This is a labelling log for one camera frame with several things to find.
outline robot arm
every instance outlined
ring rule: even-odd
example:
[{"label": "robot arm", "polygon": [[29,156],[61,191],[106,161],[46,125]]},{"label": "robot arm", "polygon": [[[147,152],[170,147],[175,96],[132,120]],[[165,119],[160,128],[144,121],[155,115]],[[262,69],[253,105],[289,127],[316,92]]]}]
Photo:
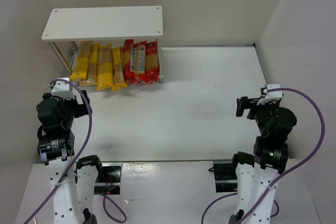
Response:
[{"label": "robot arm", "polygon": [[96,217],[90,213],[94,184],[102,165],[94,155],[79,159],[77,163],[77,185],[74,167],[63,181],[58,181],[73,161],[75,136],[71,131],[74,118],[88,114],[84,104],[78,104],[72,86],[58,81],[51,93],[43,95],[36,107],[42,125],[38,130],[38,154],[50,175],[50,185],[58,188],[53,195],[54,224],[94,224]]},{"label": "robot arm", "polygon": [[[233,158],[238,179],[238,203],[236,215],[232,215],[229,224],[235,224],[259,200],[269,184],[286,169],[288,148],[285,141],[297,123],[295,115],[279,106],[282,92],[268,93],[267,89],[280,88],[279,84],[270,84],[261,88],[261,97],[237,99],[236,116],[242,116],[250,109],[247,118],[255,120],[260,130],[254,145],[254,156],[238,152]],[[278,183],[270,188],[254,213],[244,224],[269,224],[273,201]]]}]

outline yellow pasta package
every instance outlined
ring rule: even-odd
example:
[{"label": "yellow pasta package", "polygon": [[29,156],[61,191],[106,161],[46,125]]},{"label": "yellow pasta package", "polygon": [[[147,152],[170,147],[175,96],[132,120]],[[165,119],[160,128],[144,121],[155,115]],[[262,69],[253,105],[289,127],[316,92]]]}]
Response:
[{"label": "yellow pasta package", "polygon": [[81,41],[78,54],[73,67],[72,74],[69,78],[72,81],[80,81],[86,79],[91,54],[92,41]]},{"label": "yellow pasta package", "polygon": [[98,50],[100,44],[93,44],[90,56],[90,64],[85,80],[79,81],[80,86],[97,85],[97,70],[98,70]]},{"label": "yellow pasta package", "polygon": [[97,91],[113,87],[112,44],[100,46],[98,51]]},{"label": "yellow pasta package", "polygon": [[127,85],[124,81],[124,75],[122,72],[120,48],[119,47],[113,48],[112,54],[113,54],[113,66],[114,66],[112,90],[119,90],[122,88],[126,88]]}]

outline red pasta package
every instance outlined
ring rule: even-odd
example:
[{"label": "red pasta package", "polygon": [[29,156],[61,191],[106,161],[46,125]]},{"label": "red pasta package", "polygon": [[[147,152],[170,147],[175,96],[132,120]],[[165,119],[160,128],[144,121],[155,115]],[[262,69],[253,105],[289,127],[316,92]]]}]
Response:
[{"label": "red pasta package", "polygon": [[135,67],[134,67],[134,83],[145,83],[145,64],[146,64],[146,46],[147,41],[142,41],[134,45],[134,57],[135,57]]},{"label": "red pasta package", "polygon": [[133,43],[133,39],[127,39],[124,43],[124,80],[127,85],[130,85],[134,78],[135,57],[133,55]]},{"label": "red pasta package", "polygon": [[146,84],[159,82],[159,63],[158,63],[156,41],[147,44],[146,49]]}]

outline white table surface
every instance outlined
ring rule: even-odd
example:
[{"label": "white table surface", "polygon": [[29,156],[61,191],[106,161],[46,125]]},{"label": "white table surface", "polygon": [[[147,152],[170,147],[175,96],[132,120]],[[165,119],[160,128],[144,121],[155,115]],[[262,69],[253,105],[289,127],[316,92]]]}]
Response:
[{"label": "white table surface", "polygon": [[[253,152],[254,121],[236,118],[236,98],[259,97],[265,79],[254,47],[167,47],[163,83],[96,92],[87,87],[93,128],[83,156],[102,161],[186,161]],[[75,151],[88,117],[75,119]]]},{"label": "white table surface", "polygon": [[[287,167],[296,163],[297,160],[290,159]],[[125,211],[128,224],[200,224],[207,205],[225,194],[215,192],[214,175],[207,171],[210,167],[210,161],[124,163],[121,192],[112,199]],[[22,224],[50,192],[50,180],[44,166],[35,164],[31,171],[15,224]],[[280,213],[271,219],[271,224],[320,223],[301,168],[280,181],[275,199],[280,205]],[[235,205],[236,196],[217,202],[208,211],[205,224],[228,223]],[[122,220],[121,214],[109,202],[107,208],[114,217]],[[104,213],[101,196],[93,197],[93,213],[98,224],[114,223]],[[36,220],[38,224],[53,224],[53,218],[50,200]]]}]

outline pasta package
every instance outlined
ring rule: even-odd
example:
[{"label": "pasta package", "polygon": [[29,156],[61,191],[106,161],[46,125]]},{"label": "pasta package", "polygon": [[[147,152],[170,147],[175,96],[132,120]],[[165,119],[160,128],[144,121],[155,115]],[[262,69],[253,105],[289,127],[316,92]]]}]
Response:
[{"label": "pasta package", "polygon": [[134,76],[134,55],[133,55],[133,39],[127,39],[124,43],[124,80],[126,84],[131,84]]},{"label": "pasta package", "polygon": [[147,44],[146,49],[146,84],[159,82],[159,64],[156,41]]},{"label": "pasta package", "polygon": [[73,72],[69,76],[72,81],[80,81],[86,79],[91,54],[92,41],[81,41],[78,54],[73,67]]},{"label": "pasta package", "polygon": [[100,46],[98,51],[97,91],[113,87],[112,44]]},{"label": "pasta package", "polygon": [[134,82],[145,83],[145,64],[146,64],[146,46],[147,41],[142,41],[134,45],[135,66],[134,66]]},{"label": "pasta package", "polygon": [[120,58],[121,58],[121,67],[122,72],[125,71],[125,47],[120,47]]},{"label": "pasta package", "polygon": [[114,66],[112,90],[119,90],[122,88],[126,88],[127,84],[124,81],[124,75],[122,73],[120,48],[119,47],[113,48],[112,54],[113,54],[113,66]]},{"label": "pasta package", "polygon": [[97,70],[98,70],[98,50],[100,44],[93,44],[88,67],[87,77],[85,80],[79,81],[81,86],[97,85]]}]

